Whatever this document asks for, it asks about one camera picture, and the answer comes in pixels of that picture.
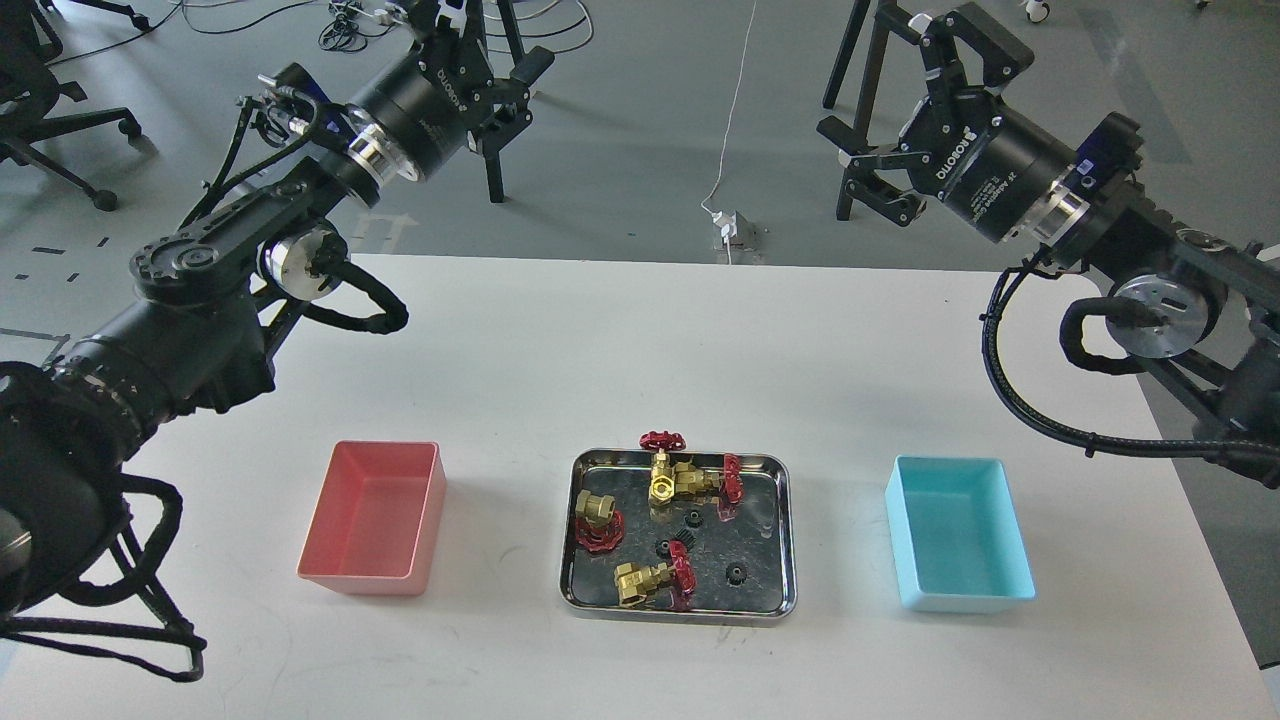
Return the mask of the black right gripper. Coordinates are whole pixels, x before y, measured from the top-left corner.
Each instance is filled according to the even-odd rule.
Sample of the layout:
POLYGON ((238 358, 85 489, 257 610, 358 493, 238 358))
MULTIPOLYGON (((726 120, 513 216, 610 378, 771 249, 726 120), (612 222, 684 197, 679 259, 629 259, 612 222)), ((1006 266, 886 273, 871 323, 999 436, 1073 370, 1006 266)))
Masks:
POLYGON ((901 149, 865 146, 865 137, 835 115, 815 127, 847 156, 836 219, 849 220, 852 205, 861 202, 908 227, 923 213, 924 199, 938 197, 993 242, 1062 240, 1083 218, 1082 197, 1066 186, 1076 155, 996 97, 1036 61, 1033 50, 977 3, 942 15, 913 15, 906 40, 920 49, 928 99, 904 127, 901 149), (966 78, 960 46, 980 60, 978 85, 966 78), (966 88, 986 92, 961 94, 951 105, 954 118, 938 120, 932 101, 966 88), (914 195, 887 183, 879 170, 909 170, 914 195))

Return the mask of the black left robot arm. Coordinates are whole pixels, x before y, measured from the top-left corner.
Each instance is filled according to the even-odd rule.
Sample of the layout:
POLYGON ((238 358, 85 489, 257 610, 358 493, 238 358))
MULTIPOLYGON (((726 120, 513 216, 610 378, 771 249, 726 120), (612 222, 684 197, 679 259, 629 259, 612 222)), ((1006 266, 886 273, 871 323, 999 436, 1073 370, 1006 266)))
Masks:
POLYGON ((512 44, 492 69, 479 1, 396 1, 413 41, 348 102, 301 67, 244 97, 215 181, 173 234, 129 264, 138 299, 41 366, 3 364, 3 638, 115 659, 172 682, 204 675, 206 642, 159 580, 179 491, 125 461, 157 428, 271 392, 298 320, 390 334, 408 310, 349 258, 329 222, 375 205, 394 178, 425 181, 462 147, 504 197, 500 150, 532 119, 556 55, 512 44))

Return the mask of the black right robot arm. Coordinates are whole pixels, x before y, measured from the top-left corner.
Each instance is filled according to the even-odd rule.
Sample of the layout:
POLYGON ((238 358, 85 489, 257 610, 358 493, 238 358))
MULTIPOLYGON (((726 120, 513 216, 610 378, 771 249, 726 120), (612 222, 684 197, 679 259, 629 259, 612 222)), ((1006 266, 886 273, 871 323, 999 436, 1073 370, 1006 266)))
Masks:
POLYGON ((870 46, 852 126, 818 132, 841 154, 840 219, 860 202, 910 225, 936 199, 987 240, 1032 255, 998 278, 980 354, 1001 402, 1087 455, 1198 457, 1277 487, 1277 269, 1176 222, 1137 179, 1138 124, 1112 113, 1071 149, 1011 109, 1004 88, 1033 51, 975 3, 938 15, 856 3, 823 99, 832 108, 865 22, 870 46), (1192 439, 1133 439, 1034 409, 998 356, 1009 302, 1029 275, 1096 272, 1103 293, 1071 302, 1059 345, 1074 366, 1149 375, 1196 418, 1192 439))

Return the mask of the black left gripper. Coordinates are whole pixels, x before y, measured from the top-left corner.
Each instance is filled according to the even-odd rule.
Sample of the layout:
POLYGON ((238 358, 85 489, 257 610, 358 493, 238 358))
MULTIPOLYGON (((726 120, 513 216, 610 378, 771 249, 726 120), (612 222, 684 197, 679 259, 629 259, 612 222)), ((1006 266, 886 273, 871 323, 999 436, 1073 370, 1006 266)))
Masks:
POLYGON ((404 23, 415 50, 346 105, 346 160, 371 183, 420 182, 467 149, 483 158, 488 182, 503 182, 500 152, 532 123, 532 85, 556 54, 532 47, 509 77, 495 77, 480 1, 406 1, 404 23))

